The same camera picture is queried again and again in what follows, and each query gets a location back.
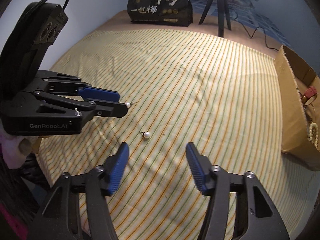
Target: blue gripper pad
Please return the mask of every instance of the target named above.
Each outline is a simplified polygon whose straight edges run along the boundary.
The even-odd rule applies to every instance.
[[[124,173],[125,166],[129,160],[129,146],[126,143],[122,143],[115,155],[110,156],[106,160],[109,175],[108,192],[109,195],[113,195],[119,188],[122,175]]]
[[[93,98],[112,102],[119,102],[120,100],[120,95],[117,91],[94,87],[85,87],[78,90],[78,96],[81,96],[83,99]]]
[[[208,157],[200,155],[192,142],[187,144],[186,155],[198,190],[203,195],[207,195],[209,188],[207,187],[206,182],[211,180],[210,168],[212,166]]]

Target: black cable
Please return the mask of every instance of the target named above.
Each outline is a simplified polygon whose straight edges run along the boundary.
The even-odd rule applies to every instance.
[[[257,31],[259,28],[261,28],[261,29],[263,30],[263,33],[264,33],[264,41],[265,41],[266,47],[267,47],[268,49],[275,49],[276,51],[279,51],[279,49],[272,48],[272,47],[269,47],[269,46],[268,46],[268,44],[267,44],[266,30],[265,30],[263,27],[261,27],[261,26],[256,27],[256,29],[253,31],[253,34],[250,35],[250,33],[248,32],[248,30],[247,30],[247,28],[244,26],[244,24],[241,23],[241,22],[239,22],[239,21],[236,21],[236,20],[238,19],[238,13],[237,13],[236,11],[234,11],[234,12],[236,13],[236,18],[234,18],[234,19],[232,19],[232,20],[235,21],[235,22],[240,23],[240,24],[243,26],[243,28],[245,29],[245,31],[246,31],[247,34],[249,35],[250,39],[252,39],[252,37],[254,36],[254,34],[256,33],[256,31]]]
[[[47,0],[41,0],[39,2],[37,2],[29,11],[27,11],[24,15],[22,15],[22,17],[19,19],[19,21],[17,22],[17,25],[22,22],[24,19],[28,18],[35,10],[37,10],[41,5],[43,5]],[[63,5],[63,9],[65,9],[67,7],[69,0],[66,0],[64,5]]]

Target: tripod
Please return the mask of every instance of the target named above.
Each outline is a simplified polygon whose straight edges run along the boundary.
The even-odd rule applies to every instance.
[[[207,1],[207,4],[205,5],[201,19],[199,21],[199,24],[203,23],[205,17],[208,14],[208,11],[209,11],[212,3],[213,3],[213,0]],[[219,28],[218,36],[223,38],[223,35],[224,35],[224,14],[225,13],[226,13],[228,29],[231,30],[230,12],[229,12],[227,0],[217,0],[217,5],[218,5],[218,28]]]

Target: bead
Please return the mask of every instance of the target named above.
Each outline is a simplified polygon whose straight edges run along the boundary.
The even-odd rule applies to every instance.
[[[144,132],[143,133],[143,137],[146,139],[149,139],[151,137],[151,133],[150,132]]]

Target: yellow striped fabric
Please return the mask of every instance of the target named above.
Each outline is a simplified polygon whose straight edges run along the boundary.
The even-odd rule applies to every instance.
[[[107,198],[121,240],[196,239],[208,198],[196,189],[186,143],[228,172],[254,171],[291,237],[312,210],[319,174],[281,155],[282,109],[273,59],[224,38],[180,30],[95,31],[52,68],[117,90],[135,103],[121,118],[95,117],[80,135],[43,140],[38,162],[53,184],[101,165],[121,142],[130,158]],[[146,140],[140,131],[149,131]],[[89,230],[85,196],[81,221]],[[230,198],[226,239],[232,238]]]

